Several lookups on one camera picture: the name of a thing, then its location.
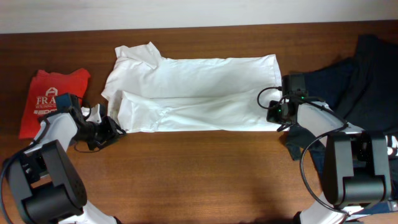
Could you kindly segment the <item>white printed t-shirt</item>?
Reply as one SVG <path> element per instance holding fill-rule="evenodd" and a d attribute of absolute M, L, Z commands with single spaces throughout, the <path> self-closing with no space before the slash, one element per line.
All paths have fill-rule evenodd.
<path fill-rule="evenodd" d="M 281 97 L 275 55 L 172 59 L 154 44 L 120 46 L 102 95 L 128 133 L 275 131 L 265 106 Z"/>

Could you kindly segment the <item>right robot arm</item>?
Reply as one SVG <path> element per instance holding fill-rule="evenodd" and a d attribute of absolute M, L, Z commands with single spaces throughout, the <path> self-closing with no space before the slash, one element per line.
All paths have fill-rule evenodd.
<path fill-rule="evenodd" d="M 282 77 L 282 97 L 271 101 L 267 121 L 278 131 L 301 126 L 325 147 L 322 194 L 297 212 L 294 223 L 354 223 L 354 214 L 391 198 L 387 142 L 380 132 L 350 124 L 318 96 L 309 96 L 302 74 Z"/>

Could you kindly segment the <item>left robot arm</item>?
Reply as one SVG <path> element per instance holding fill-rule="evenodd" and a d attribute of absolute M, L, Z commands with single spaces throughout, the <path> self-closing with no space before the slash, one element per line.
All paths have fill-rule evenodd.
<path fill-rule="evenodd" d="M 126 132 L 106 116 L 103 105 L 83 115 L 81 100 L 69 93 L 56 96 L 56 110 L 41 118 L 32 142 L 4 161 L 1 180 L 7 181 L 24 223 L 120 222 L 88 201 L 67 149 L 84 141 L 90 152 L 99 152 Z"/>

